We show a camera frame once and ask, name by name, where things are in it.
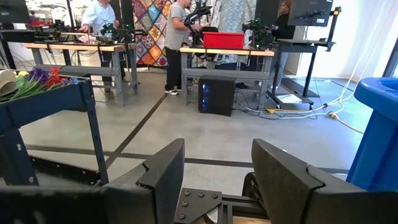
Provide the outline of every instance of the blue trash bin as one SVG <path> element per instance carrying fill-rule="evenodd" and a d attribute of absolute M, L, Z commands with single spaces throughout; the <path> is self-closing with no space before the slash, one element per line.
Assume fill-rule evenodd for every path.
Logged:
<path fill-rule="evenodd" d="M 398 79 L 365 78 L 354 95 L 374 111 L 347 181 L 364 190 L 397 190 Z"/>

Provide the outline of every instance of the concrete floor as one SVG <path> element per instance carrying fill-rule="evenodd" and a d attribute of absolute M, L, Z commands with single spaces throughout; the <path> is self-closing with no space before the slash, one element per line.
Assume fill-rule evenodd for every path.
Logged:
<path fill-rule="evenodd" d="M 63 63 L 61 55 L 56 56 L 56 60 Z M 97 63 L 96 55 L 83 60 L 83 65 Z M 139 94 L 134 95 L 130 91 L 127 94 L 126 107 L 119 107 L 114 100 L 97 103 L 96 110 L 105 151 L 115 151 L 164 95 L 165 74 L 157 73 L 158 70 L 155 72 L 139 73 Z M 311 82 L 310 89 L 315 93 L 319 92 L 321 96 L 320 99 L 312 99 L 317 108 L 337 98 L 343 87 L 334 82 L 317 79 Z M 95 97 L 98 101 L 106 101 L 99 89 L 95 89 Z M 372 110 L 353 97 L 344 105 L 346 109 L 339 117 L 364 130 Z M 268 106 L 274 107 L 272 102 L 269 102 Z M 325 112 L 336 111 L 339 108 L 338 105 L 331 106 L 326 108 Z M 62 111 L 22 127 L 21 133 L 28 148 L 43 146 L 93 150 L 85 113 Z M 251 162 L 252 140 L 260 138 L 314 166 L 336 169 L 336 172 L 340 170 L 342 174 L 337 176 L 344 179 L 362 135 L 324 115 L 318 116 L 316 120 L 271 121 L 234 110 L 229 118 L 201 114 L 196 104 L 182 106 L 180 96 L 168 96 L 123 153 L 153 155 L 176 138 L 185 139 L 185 155 L 188 158 L 233 161 L 237 164 Z M 38 151 L 38 148 L 40 147 L 29 150 L 29 154 L 96 169 L 95 156 L 45 152 Z M 123 175 L 141 162 L 142 159 L 117 158 L 108 169 L 109 179 L 113 180 Z M 240 195 L 244 176 L 252 172 L 252 168 L 237 166 L 185 164 L 183 186 Z"/>

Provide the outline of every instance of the red plastic bin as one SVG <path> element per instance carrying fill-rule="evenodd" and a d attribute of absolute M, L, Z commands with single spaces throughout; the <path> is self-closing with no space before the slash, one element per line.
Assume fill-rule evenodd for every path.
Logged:
<path fill-rule="evenodd" d="M 203 32 L 203 46 L 219 49 L 243 49 L 244 34 L 233 32 Z"/>

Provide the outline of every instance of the patterned tapestry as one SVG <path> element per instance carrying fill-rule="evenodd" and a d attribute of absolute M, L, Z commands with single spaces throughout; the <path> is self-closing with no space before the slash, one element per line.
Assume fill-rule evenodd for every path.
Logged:
<path fill-rule="evenodd" d="M 148 32 L 147 36 L 136 37 L 138 64 L 167 65 L 164 40 L 171 5 L 171 0 L 132 0 L 135 28 Z"/>

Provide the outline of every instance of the gray t-shirt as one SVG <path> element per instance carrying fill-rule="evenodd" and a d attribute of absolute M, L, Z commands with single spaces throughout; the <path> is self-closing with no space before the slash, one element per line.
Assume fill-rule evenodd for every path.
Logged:
<path fill-rule="evenodd" d="M 187 13 L 184 8 L 175 2 L 170 8 L 169 16 L 167 18 L 166 39 L 164 45 L 172 50 L 180 50 L 183 42 L 188 42 L 188 31 L 178 30 L 174 28 L 172 19 L 177 17 L 180 21 L 184 22 Z"/>

